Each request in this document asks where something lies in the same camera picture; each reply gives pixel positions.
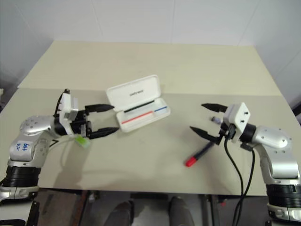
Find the green tag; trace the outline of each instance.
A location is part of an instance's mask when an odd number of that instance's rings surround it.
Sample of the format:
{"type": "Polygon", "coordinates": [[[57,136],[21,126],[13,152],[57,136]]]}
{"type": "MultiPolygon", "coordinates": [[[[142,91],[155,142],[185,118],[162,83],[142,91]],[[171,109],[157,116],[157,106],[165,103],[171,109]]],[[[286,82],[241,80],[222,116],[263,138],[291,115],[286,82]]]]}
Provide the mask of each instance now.
{"type": "Polygon", "coordinates": [[[90,146],[90,140],[88,138],[83,138],[81,135],[78,135],[75,140],[83,148],[88,148],[90,146]]]}

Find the floor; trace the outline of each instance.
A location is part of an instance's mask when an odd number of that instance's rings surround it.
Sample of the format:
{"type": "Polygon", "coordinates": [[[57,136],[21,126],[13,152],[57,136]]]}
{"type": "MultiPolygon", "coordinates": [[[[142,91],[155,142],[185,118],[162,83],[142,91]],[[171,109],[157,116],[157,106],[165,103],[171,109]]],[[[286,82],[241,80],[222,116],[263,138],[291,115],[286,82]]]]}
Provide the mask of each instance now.
{"type": "MultiPolygon", "coordinates": [[[[103,226],[109,213],[114,207],[126,200],[135,203],[135,218],[132,226],[168,226],[168,201],[174,196],[182,197],[187,203],[195,226],[211,226],[210,209],[204,211],[203,195],[197,194],[142,194],[130,192],[100,192],[99,199],[93,203],[87,203],[81,226],[103,226]]],[[[269,219],[267,213],[267,197],[248,197],[244,201],[244,207],[239,225],[254,226],[264,225],[269,219]]],[[[232,224],[233,212],[238,199],[228,199],[223,204],[218,204],[220,226],[232,224]]]]}
{"type": "MultiPolygon", "coordinates": [[[[96,192],[87,200],[80,226],[103,226],[109,213],[123,201],[135,203],[135,218],[132,226],[168,226],[168,203],[176,195],[187,203],[195,226],[211,226],[209,202],[204,195],[197,194],[153,194],[131,192],[96,192]]],[[[80,195],[41,189],[38,197],[40,202],[40,226],[75,226],[75,219],[80,218],[77,206],[80,195]]],[[[227,199],[219,203],[218,215],[220,226],[232,223],[233,212],[238,199],[227,199]]],[[[264,225],[269,219],[267,214],[267,197],[247,197],[244,201],[240,226],[264,225]]]]}

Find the black cable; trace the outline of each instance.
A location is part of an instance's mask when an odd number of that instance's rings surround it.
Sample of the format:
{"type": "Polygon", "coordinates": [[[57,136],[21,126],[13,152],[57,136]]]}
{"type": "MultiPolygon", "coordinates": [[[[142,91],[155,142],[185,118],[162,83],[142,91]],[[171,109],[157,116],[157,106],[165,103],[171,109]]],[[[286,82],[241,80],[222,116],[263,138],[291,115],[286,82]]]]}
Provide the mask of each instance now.
{"type": "Polygon", "coordinates": [[[243,196],[240,198],[240,200],[238,201],[236,207],[235,207],[235,211],[234,211],[234,214],[236,215],[237,213],[237,210],[238,210],[238,207],[239,207],[239,212],[238,212],[238,217],[237,217],[237,220],[236,220],[236,226],[238,225],[238,222],[239,222],[239,219],[240,219],[240,215],[241,215],[241,210],[242,210],[242,203],[243,203],[243,200],[244,198],[246,197],[246,194],[248,193],[249,191],[249,188],[250,188],[250,185],[251,185],[251,181],[252,181],[252,177],[253,177],[253,173],[254,173],[254,167],[255,167],[255,152],[254,150],[251,150],[252,152],[252,166],[251,166],[251,172],[250,172],[250,176],[249,176],[249,181],[248,181],[248,184],[246,186],[246,190],[243,194],[243,196]]]}
{"type": "Polygon", "coordinates": [[[59,107],[59,105],[60,105],[60,103],[61,103],[62,96],[63,96],[63,93],[60,95],[60,97],[59,97],[58,100],[57,100],[54,115],[57,114],[57,110],[58,110],[58,107],[59,107]]]}
{"type": "MultiPolygon", "coordinates": [[[[241,173],[240,173],[240,171],[239,171],[239,169],[238,169],[236,163],[234,162],[234,160],[232,159],[232,157],[231,157],[231,155],[230,155],[230,153],[229,153],[229,151],[228,151],[228,146],[227,146],[228,140],[229,140],[229,138],[226,137],[226,138],[225,138],[225,142],[224,142],[224,148],[225,148],[225,151],[226,151],[227,156],[228,156],[229,159],[231,160],[232,165],[234,166],[234,168],[235,168],[235,170],[236,170],[236,172],[237,172],[237,174],[238,174],[238,176],[239,176],[239,180],[240,180],[240,190],[241,190],[241,195],[240,195],[240,196],[243,197],[243,195],[244,195],[244,182],[243,182],[243,178],[241,177],[241,173]]],[[[232,221],[232,226],[235,226],[235,218],[236,218],[236,213],[234,212],[233,221],[232,221]]]]}
{"type": "MultiPolygon", "coordinates": [[[[65,89],[63,93],[70,93],[70,91],[68,89],[65,89]]],[[[61,93],[60,97],[57,100],[56,107],[55,107],[55,114],[53,116],[55,116],[57,114],[58,107],[59,107],[59,105],[61,103],[61,99],[62,99],[63,93],[61,93]]]]}
{"type": "Polygon", "coordinates": [[[58,143],[59,141],[58,140],[52,140],[53,143],[51,145],[49,145],[49,147],[52,147],[53,145],[55,145],[56,143],[58,143]]]}

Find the pen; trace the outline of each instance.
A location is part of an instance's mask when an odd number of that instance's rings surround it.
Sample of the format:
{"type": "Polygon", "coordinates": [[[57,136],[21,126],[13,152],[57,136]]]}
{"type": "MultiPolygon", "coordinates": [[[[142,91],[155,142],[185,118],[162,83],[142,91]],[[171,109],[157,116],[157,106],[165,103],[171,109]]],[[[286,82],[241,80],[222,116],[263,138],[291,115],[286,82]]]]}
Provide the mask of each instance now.
{"type": "Polygon", "coordinates": [[[161,108],[159,108],[159,109],[157,109],[157,110],[149,111],[149,112],[140,114],[140,115],[138,115],[138,116],[136,116],[136,117],[134,117],[134,118],[131,118],[131,119],[126,120],[126,121],[123,121],[121,124],[125,124],[125,123],[127,123],[127,122],[129,122],[129,121],[133,121],[133,120],[135,120],[135,119],[138,119],[138,118],[140,118],[140,117],[142,117],[142,116],[145,116],[145,115],[147,115],[147,114],[150,114],[150,113],[156,113],[156,112],[161,111],[161,110],[166,109],[166,108],[167,108],[167,106],[164,106],[164,107],[161,107],[161,108]]]}
{"type": "Polygon", "coordinates": [[[194,156],[192,156],[187,162],[186,166],[192,166],[200,157],[202,157],[206,152],[214,145],[214,142],[209,142],[202,150],[197,152],[194,156]]]}

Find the person's leg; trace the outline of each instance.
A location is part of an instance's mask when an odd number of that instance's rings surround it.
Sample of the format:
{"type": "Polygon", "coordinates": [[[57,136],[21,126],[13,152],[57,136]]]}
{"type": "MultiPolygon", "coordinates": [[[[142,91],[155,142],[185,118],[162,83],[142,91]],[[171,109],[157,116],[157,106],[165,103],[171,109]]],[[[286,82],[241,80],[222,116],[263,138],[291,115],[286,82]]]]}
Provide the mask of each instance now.
{"type": "Polygon", "coordinates": [[[180,197],[174,196],[169,204],[169,225],[170,226],[194,226],[191,213],[180,197]]]}
{"type": "Polygon", "coordinates": [[[130,226],[134,220],[134,204],[127,201],[119,204],[110,213],[104,226],[130,226]]]}

